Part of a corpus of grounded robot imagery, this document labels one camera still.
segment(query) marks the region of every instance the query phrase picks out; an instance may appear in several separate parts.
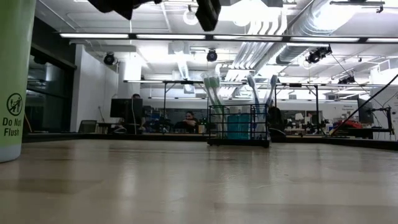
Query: computer monitor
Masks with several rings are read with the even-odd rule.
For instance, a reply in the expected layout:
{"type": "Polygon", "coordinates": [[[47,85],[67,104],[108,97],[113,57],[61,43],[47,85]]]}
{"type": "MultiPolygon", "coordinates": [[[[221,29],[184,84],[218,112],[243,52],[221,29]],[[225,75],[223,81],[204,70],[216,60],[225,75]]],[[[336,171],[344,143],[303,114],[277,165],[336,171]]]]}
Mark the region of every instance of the computer monitor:
{"type": "Polygon", "coordinates": [[[112,118],[123,118],[125,123],[130,124],[134,123],[135,118],[136,124],[141,124],[142,116],[142,99],[112,99],[112,118]]]}
{"type": "MultiPolygon", "coordinates": [[[[358,98],[358,108],[365,104],[366,100],[362,100],[358,98]]],[[[359,122],[365,124],[373,124],[373,114],[371,110],[373,109],[373,105],[371,102],[366,103],[361,109],[359,109],[359,122]]]]}

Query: chair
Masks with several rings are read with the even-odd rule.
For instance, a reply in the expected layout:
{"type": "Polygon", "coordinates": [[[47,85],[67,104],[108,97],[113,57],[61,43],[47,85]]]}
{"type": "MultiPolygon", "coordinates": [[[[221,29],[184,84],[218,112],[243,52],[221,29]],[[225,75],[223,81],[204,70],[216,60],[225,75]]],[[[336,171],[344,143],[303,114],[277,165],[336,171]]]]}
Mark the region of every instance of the chair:
{"type": "Polygon", "coordinates": [[[95,133],[97,121],[83,120],[80,121],[79,133],[95,133]]]}

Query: red object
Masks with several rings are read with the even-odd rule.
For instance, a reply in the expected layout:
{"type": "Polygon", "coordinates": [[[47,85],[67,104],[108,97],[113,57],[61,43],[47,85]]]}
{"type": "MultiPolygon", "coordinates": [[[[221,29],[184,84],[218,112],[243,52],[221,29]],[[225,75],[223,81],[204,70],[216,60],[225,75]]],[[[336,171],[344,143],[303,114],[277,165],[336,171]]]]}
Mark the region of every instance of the red object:
{"type": "MultiPolygon", "coordinates": [[[[333,128],[337,128],[343,121],[338,121],[333,124],[333,128]]],[[[362,124],[356,121],[347,121],[342,128],[362,128],[362,124]]]]}

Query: glass wall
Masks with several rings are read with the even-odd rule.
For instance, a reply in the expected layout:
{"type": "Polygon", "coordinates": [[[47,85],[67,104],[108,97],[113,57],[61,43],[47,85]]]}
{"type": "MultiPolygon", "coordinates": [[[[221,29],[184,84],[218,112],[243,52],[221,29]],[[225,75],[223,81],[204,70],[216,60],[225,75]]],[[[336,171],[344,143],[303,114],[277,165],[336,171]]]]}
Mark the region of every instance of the glass wall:
{"type": "Polygon", "coordinates": [[[30,56],[25,114],[33,132],[69,131],[73,74],[30,56]]]}

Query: warning label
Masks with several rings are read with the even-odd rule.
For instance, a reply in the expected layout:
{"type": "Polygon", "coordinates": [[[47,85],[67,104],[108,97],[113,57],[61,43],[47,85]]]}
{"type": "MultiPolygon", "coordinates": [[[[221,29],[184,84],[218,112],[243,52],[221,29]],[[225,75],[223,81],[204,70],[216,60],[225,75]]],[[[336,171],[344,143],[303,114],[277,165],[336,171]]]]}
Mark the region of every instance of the warning label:
{"type": "MultiPolygon", "coordinates": [[[[10,115],[18,116],[23,109],[22,97],[19,93],[13,93],[7,99],[6,108],[10,115]]],[[[1,125],[4,128],[3,136],[19,136],[19,128],[23,125],[21,119],[18,118],[2,118],[1,125]]]]}
{"type": "Polygon", "coordinates": [[[22,97],[19,93],[13,93],[8,97],[7,110],[13,116],[18,116],[22,111],[22,97]]]}

